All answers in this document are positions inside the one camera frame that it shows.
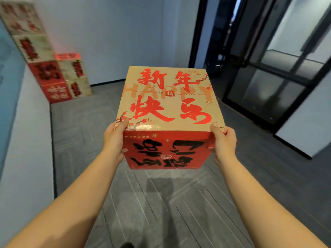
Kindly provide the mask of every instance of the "box top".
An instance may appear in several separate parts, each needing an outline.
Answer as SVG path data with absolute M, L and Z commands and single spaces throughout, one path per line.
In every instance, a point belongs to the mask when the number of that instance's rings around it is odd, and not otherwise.
M 55 54 L 55 58 L 57 61 L 77 60 L 81 58 L 81 55 L 78 53 L 61 53 Z
M 204 69 L 130 66 L 116 118 L 126 130 L 205 131 L 225 124 Z

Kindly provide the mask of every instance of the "gray patterned floor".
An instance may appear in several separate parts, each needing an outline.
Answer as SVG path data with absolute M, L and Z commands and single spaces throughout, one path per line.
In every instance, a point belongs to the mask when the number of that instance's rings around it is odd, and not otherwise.
M 99 154 L 116 118 L 124 82 L 52 105 L 55 167 L 61 194 Z M 236 130 L 237 156 L 266 190 L 331 245 L 331 148 L 307 160 L 221 104 Z M 210 157 L 199 170 L 133 171 L 119 165 L 86 247 L 252 247 L 225 182 Z

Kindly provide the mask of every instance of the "person's left arm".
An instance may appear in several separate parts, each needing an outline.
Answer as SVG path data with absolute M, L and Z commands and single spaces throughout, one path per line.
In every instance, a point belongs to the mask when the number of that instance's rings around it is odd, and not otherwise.
M 123 158 L 128 120 L 109 125 L 101 153 L 51 205 L 39 213 L 5 248 L 84 247 Z

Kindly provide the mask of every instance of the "red and gold box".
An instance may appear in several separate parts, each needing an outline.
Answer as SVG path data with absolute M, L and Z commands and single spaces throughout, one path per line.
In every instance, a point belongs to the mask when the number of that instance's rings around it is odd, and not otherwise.
M 226 133 L 204 69 L 130 66 L 116 125 L 131 169 L 198 169 L 210 155 L 210 125 Z
M 92 95 L 92 89 L 87 78 L 76 79 L 66 82 L 72 98 Z
M 55 60 L 52 47 L 44 34 L 20 35 L 13 38 L 27 63 Z
M 72 99 L 66 82 L 44 85 L 41 89 L 51 104 Z
M 56 54 L 55 57 L 66 81 L 86 78 L 80 54 L 64 53 Z
M 33 3 L 0 1 L 0 16 L 11 35 L 44 32 Z
M 40 86 L 65 82 L 57 61 L 28 63 L 28 66 Z

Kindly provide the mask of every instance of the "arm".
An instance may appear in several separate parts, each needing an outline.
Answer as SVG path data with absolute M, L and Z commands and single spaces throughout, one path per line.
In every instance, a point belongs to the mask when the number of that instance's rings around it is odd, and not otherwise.
M 123 158 L 123 131 L 128 120 L 104 133 L 97 158 L 51 205 L 39 213 L 6 248 L 84 247 Z
M 225 136 L 216 126 L 210 129 L 216 137 L 217 164 L 255 247 L 326 248 L 238 161 L 235 156 L 237 139 L 234 130 L 228 128 Z

